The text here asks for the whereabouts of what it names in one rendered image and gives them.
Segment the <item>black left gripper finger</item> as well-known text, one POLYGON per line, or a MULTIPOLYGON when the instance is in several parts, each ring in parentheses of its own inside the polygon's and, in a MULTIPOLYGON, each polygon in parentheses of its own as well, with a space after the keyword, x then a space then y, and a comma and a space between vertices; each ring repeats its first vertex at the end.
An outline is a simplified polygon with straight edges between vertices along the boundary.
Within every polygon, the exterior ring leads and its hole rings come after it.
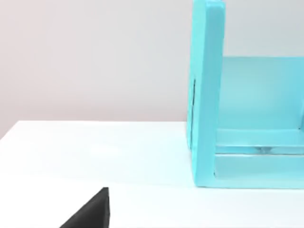
POLYGON ((109 188, 103 187, 59 228, 109 228, 109 188))

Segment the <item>light blue rack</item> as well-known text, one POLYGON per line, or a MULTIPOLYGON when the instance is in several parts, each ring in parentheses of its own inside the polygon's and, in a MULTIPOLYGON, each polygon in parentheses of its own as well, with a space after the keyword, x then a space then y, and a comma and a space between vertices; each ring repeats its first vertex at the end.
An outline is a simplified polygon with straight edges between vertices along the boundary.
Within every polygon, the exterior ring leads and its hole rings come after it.
POLYGON ((304 189, 304 56, 225 57, 226 5, 192 0, 187 145, 194 184, 304 189))

